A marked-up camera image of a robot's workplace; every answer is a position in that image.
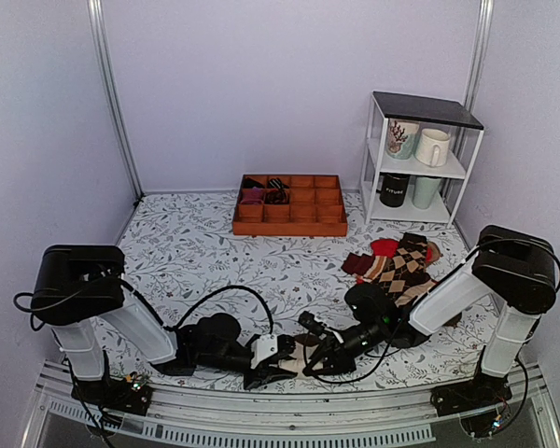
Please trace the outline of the floral tablecloth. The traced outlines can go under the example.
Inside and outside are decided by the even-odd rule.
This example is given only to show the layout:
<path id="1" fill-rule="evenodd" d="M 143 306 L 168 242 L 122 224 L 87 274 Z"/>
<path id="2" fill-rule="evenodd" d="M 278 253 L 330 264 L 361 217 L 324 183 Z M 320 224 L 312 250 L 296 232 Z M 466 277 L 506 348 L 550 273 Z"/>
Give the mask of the floral tablecloth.
<path id="1" fill-rule="evenodd" d="M 378 238 L 405 232 L 426 236 L 441 250 L 429 268 L 444 277 L 465 256 L 454 229 L 400 221 L 366 222 L 355 193 L 343 196 L 344 238 L 241 237 L 231 221 L 235 196 L 223 193 L 152 195 L 143 200 L 121 238 L 127 281 L 168 325 L 216 313 L 233 315 L 242 339 L 257 333 L 298 335 L 302 312 L 336 329 L 354 320 L 344 294 L 354 280 L 341 269 L 349 253 L 370 251 Z M 445 328 L 419 347 L 361 357 L 356 372 L 328 383 L 292 379 L 267 386 L 274 394 L 377 391 L 458 381 L 475 370 L 497 322 L 489 299 L 466 310 L 456 328 Z"/>

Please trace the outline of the black striped rolled sock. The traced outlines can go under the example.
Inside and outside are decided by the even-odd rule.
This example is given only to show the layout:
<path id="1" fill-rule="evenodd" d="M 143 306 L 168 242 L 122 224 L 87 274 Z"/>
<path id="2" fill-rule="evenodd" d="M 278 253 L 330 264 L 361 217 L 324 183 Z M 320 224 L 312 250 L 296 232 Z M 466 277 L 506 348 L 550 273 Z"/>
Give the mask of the black striped rolled sock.
<path id="1" fill-rule="evenodd" d="M 288 190 L 289 186 L 279 177 L 270 178 L 267 183 L 267 192 L 265 195 L 266 204 L 288 204 Z"/>

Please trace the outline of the striped maroon sock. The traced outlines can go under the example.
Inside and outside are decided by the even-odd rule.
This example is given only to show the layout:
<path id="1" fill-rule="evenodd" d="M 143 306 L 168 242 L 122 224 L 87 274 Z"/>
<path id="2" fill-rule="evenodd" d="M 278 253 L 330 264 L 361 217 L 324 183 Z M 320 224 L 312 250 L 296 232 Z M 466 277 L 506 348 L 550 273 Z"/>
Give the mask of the striped maroon sock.
<path id="1" fill-rule="evenodd" d="M 362 281 L 371 282 L 382 274 L 391 261 L 392 259 L 386 256 L 349 253 L 341 269 Z"/>

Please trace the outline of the floral pattern mug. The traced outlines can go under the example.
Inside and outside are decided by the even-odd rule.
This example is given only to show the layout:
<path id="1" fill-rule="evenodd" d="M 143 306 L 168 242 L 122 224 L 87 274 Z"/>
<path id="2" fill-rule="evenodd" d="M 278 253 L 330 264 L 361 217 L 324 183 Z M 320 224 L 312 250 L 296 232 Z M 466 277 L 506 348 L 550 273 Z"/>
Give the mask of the floral pattern mug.
<path id="1" fill-rule="evenodd" d="M 396 160 L 408 160 L 416 148 L 419 129 L 419 122 L 390 119 L 387 155 Z"/>

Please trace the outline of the cream and brown sock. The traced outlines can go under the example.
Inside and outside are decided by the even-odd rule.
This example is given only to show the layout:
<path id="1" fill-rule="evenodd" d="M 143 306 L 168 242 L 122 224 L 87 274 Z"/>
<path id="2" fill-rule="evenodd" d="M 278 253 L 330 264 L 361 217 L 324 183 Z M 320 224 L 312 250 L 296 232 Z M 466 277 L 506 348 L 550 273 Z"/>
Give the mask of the cream and brown sock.
<path id="1" fill-rule="evenodd" d="M 295 348 L 286 359 L 279 361 L 278 367 L 284 371 L 296 374 L 298 379 L 304 379 L 302 373 L 305 365 L 309 362 L 314 350 L 320 345 L 321 340 L 312 334 L 302 333 L 294 336 Z"/>

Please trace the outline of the wooden compartment tray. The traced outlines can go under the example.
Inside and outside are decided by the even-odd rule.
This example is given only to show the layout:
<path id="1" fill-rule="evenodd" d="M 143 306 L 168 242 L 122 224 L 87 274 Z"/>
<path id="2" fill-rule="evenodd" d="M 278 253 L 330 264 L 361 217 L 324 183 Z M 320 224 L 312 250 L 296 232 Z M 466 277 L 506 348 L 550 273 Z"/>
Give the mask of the wooden compartment tray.
<path id="1" fill-rule="evenodd" d="M 279 177 L 289 186 L 288 204 L 239 204 L 242 182 L 251 177 L 265 185 Z M 232 218 L 241 236 L 344 237 L 348 224 L 340 178 L 336 175 L 252 175 L 242 177 Z"/>

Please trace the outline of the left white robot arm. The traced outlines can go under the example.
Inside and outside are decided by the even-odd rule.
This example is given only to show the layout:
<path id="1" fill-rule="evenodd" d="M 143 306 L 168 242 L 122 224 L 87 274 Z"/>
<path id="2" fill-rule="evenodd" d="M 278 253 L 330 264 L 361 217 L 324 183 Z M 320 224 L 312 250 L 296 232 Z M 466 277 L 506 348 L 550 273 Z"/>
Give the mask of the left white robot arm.
<path id="1" fill-rule="evenodd" d="M 157 372 L 191 376 L 197 367 L 242 374 L 251 390 L 297 377 L 291 364 L 292 337 L 272 332 L 238 341 L 242 329 L 226 313 L 196 323 L 164 324 L 147 299 L 125 278 L 124 255 L 114 245 L 53 245 L 43 254 L 29 304 L 20 311 L 49 327 L 66 354 L 73 376 L 101 405 L 113 404 L 119 383 L 91 320 L 114 327 Z"/>

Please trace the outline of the white metal shelf rack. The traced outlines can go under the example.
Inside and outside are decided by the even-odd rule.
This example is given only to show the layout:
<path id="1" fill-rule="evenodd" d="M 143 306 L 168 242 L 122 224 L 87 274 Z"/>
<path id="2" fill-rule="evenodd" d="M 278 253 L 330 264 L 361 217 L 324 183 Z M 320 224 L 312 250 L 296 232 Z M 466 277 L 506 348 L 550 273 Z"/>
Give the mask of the white metal shelf rack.
<path id="1" fill-rule="evenodd" d="M 452 226 L 483 134 L 456 101 L 374 91 L 359 182 L 365 221 Z"/>

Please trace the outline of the brown argyle sock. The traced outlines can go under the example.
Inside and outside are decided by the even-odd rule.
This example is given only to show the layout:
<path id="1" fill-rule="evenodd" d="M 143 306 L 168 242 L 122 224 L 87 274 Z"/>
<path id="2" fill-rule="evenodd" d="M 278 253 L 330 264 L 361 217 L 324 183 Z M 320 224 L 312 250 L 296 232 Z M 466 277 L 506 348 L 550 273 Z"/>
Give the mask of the brown argyle sock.
<path id="1" fill-rule="evenodd" d="M 374 261 L 361 279 L 379 285 L 398 308 L 437 284 L 427 268 L 441 258 L 441 250 L 425 236 L 406 232 L 399 241 L 375 240 L 371 250 Z"/>

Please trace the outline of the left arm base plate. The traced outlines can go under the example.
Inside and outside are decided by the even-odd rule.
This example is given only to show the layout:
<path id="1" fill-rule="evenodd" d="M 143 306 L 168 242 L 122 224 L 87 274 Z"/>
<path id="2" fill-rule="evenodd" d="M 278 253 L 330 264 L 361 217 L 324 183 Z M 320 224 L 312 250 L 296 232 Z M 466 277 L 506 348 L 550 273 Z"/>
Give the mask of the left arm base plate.
<path id="1" fill-rule="evenodd" d="M 153 388 L 149 385 L 136 389 L 126 380 L 112 379 L 108 375 L 96 381 L 74 378 L 71 396 L 106 410 L 146 416 L 151 403 Z"/>

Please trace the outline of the red sock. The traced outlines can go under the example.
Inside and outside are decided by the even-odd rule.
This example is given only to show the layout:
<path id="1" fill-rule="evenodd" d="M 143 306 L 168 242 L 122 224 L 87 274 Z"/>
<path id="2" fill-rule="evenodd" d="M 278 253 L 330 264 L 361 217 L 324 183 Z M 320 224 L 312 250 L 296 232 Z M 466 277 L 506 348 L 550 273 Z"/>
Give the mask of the red sock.
<path id="1" fill-rule="evenodd" d="M 408 276 L 415 272 L 426 271 L 427 244 L 422 244 L 420 249 L 412 248 L 408 252 L 404 246 L 393 239 L 379 239 L 371 243 L 371 251 L 374 256 L 386 256 L 392 259 L 390 265 L 375 280 L 368 282 L 356 278 L 358 284 L 392 281 L 400 279 L 403 275 Z"/>

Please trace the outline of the white ceramic mug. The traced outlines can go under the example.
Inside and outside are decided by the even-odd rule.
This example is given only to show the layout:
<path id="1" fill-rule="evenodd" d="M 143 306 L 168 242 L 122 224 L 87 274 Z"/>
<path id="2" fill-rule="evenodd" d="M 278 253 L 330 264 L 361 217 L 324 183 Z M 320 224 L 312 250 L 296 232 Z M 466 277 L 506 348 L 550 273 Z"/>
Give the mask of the white ceramic mug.
<path id="1" fill-rule="evenodd" d="M 450 141 L 451 136 L 448 133 L 425 128 L 421 132 L 414 156 L 426 166 L 442 167 L 447 162 Z"/>

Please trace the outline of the right aluminium corner post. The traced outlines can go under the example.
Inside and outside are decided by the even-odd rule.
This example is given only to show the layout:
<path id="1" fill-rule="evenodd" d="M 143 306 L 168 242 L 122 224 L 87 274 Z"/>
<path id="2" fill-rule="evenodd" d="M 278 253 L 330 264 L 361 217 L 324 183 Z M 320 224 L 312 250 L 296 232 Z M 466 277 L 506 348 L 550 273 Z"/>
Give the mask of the right aluminium corner post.
<path id="1" fill-rule="evenodd" d="M 494 13 L 494 0 L 481 0 L 463 106 L 472 112 L 480 87 Z"/>

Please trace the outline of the dark rolled sock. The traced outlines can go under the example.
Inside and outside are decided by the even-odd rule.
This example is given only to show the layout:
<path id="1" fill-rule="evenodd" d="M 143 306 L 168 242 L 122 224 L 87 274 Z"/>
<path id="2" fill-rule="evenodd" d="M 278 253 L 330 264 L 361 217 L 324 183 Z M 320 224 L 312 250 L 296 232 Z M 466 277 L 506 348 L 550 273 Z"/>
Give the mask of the dark rolled sock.
<path id="1" fill-rule="evenodd" d="M 245 177 L 243 179 L 242 182 L 242 188 L 243 189 L 264 189 L 265 185 L 260 183 L 258 180 L 251 178 L 251 177 Z"/>

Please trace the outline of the magenta rolled sock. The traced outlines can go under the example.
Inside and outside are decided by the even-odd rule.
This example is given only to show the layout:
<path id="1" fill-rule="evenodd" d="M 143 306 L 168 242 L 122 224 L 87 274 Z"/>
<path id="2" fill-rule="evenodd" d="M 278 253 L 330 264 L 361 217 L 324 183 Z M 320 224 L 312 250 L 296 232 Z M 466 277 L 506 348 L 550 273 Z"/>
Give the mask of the magenta rolled sock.
<path id="1" fill-rule="evenodd" d="M 263 204 L 265 200 L 265 193 L 266 189 L 261 188 L 242 189 L 239 204 Z"/>

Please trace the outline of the black mug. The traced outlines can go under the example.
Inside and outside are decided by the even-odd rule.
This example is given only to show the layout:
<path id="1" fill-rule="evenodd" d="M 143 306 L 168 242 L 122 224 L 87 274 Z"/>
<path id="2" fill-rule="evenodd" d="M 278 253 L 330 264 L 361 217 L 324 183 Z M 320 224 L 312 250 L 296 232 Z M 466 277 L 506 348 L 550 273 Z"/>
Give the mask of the black mug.
<path id="1" fill-rule="evenodd" d="M 388 207 L 400 207 L 404 203 L 410 176 L 404 174 L 384 174 L 380 189 L 380 202 Z"/>

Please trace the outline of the aluminium corner post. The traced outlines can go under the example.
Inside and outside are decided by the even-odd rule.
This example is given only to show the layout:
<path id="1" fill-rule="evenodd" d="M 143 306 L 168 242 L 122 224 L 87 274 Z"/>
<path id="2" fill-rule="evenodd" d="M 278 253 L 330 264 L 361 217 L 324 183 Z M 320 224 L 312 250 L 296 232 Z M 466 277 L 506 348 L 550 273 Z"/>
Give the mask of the aluminium corner post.
<path id="1" fill-rule="evenodd" d="M 104 85 L 105 99 L 117 139 L 119 152 L 126 175 L 128 176 L 134 201 L 138 203 L 145 195 L 136 162 L 124 122 L 119 94 L 116 86 L 115 74 L 108 46 L 105 28 L 103 2 L 89 0 L 87 2 L 92 40 L 97 57 L 100 76 Z"/>
<path id="2" fill-rule="evenodd" d="M 463 106 L 472 112 L 480 87 L 494 13 L 494 0 L 481 0 Z"/>

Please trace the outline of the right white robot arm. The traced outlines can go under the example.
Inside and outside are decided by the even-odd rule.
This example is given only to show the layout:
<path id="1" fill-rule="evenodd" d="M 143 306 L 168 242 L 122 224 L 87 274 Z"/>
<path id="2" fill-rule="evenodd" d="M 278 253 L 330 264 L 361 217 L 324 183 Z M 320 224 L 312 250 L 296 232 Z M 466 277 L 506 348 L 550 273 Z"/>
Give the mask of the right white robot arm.
<path id="1" fill-rule="evenodd" d="M 392 258 L 394 266 L 371 282 L 351 287 L 344 300 L 357 325 L 332 330 L 310 313 L 300 323 L 321 342 L 303 356 L 302 373 L 326 382 L 349 373 L 357 357 L 379 343 L 397 348 L 427 341 L 473 303 L 491 295 L 503 302 L 496 329 L 483 349 L 477 376 L 464 387 L 464 399 L 482 407 L 496 396 L 540 317 L 554 305 L 560 288 L 560 260 L 545 240 L 495 225 L 485 227 L 476 246 L 438 283 L 421 292 L 408 287 L 409 278 L 427 275 L 413 270 L 426 254 L 424 239 L 413 235 Z"/>

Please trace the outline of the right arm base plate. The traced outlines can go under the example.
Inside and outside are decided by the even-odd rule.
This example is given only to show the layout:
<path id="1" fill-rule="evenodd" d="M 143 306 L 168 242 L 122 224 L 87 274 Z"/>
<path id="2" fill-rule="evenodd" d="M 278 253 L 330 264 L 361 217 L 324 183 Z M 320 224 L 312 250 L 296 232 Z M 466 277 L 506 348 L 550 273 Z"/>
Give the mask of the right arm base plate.
<path id="1" fill-rule="evenodd" d="M 506 378 L 481 375 L 464 382 L 437 386 L 430 392 L 430 403 L 438 416 L 465 413 L 511 398 Z"/>

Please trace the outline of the pale green cup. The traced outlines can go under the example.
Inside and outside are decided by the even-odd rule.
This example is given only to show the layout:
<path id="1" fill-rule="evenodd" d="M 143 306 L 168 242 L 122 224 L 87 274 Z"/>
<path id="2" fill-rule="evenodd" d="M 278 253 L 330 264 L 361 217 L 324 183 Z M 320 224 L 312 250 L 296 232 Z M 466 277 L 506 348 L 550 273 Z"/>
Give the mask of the pale green cup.
<path id="1" fill-rule="evenodd" d="M 441 185 L 441 178 L 435 176 L 418 176 L 414 181 L 413 205 L 418 209 L 428 209 Z"/>

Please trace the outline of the left aluminium corner post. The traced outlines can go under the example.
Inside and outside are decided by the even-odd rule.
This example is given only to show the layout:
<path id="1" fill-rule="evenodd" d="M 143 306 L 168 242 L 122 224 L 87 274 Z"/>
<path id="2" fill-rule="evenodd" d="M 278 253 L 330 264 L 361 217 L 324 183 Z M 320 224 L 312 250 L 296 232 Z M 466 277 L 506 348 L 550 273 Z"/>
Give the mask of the left aluminium corner post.
<path id="1" fill-rule="evenodd" d="M 105 99 L 117 139 L 119 152 L 126 175 L 128 176 L 134 201 L 138 203 L 145 195 L 136 162 L 124 122 L 119 94 L 116 86 L 115 74 L 108 46 L 105 28 L 103 2 L 89 0 L 87 2 L 92 40 L 97 57 L 100 76 L 104 85 Z"/>

